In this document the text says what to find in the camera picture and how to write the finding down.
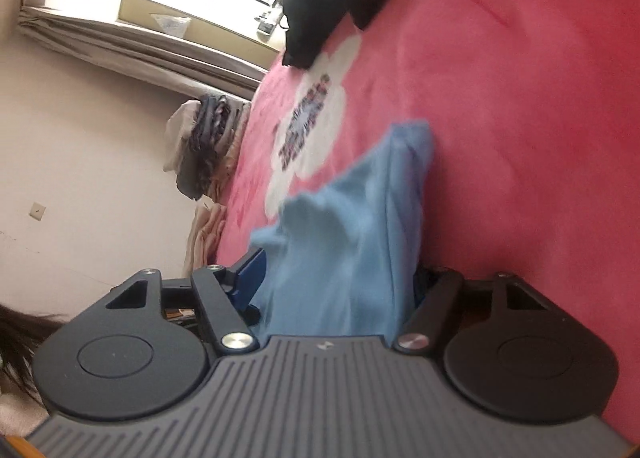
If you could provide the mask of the stack of folded clothes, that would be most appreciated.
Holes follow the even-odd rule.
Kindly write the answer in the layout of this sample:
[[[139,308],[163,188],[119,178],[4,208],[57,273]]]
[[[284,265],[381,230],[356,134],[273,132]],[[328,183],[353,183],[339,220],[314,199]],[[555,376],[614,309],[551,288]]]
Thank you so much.
[[[188,100],[165,126],[163,170],[176,174],[184,196],[218,201],[238,164],[250,104],[234,106],[227,96]]]

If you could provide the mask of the beige curtain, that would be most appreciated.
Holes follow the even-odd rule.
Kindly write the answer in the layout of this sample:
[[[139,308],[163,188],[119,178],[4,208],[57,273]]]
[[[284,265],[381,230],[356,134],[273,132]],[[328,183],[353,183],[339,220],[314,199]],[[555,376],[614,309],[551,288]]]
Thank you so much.
[[[24,6],[18,31],[49,50],[185,96],[251,100],[266,70],[223,52],[123,22]]]

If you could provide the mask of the light blue t-shirt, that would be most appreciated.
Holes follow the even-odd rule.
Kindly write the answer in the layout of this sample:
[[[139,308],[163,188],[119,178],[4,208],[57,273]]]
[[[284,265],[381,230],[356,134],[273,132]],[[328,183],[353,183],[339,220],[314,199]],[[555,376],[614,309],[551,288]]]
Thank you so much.
[[[393,341],[414,311],[424,184],[433,158],[424,121],[394,124],[350,168],[288,198],[277,222],[254,230],[267,270],[254,333],[381,336]]]

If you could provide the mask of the pink floral bed blanket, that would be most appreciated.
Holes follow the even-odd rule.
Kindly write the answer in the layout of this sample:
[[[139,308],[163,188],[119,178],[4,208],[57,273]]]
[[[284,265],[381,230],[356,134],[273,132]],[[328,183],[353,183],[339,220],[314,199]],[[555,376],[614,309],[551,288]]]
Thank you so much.
[[[280,165],[310,72],[258,88],[217,259],[280,201],[345,170],[394,123],[425,120],[435,157],[422,256],[522,276],[614,350],[608,422],[639,436],[639,0],[388,0],[349,21],[316,67],[346,94],[317,160]]]

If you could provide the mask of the folded beige garment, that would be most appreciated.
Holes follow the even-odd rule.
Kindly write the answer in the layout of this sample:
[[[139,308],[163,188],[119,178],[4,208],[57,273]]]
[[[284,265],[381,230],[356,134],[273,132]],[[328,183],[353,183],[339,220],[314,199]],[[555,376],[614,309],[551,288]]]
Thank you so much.
[[[227,208],[212,198],[203,196],[196,202],[191,230],[186,241],[182,276],[214,264],[218,244],[226,226]]]

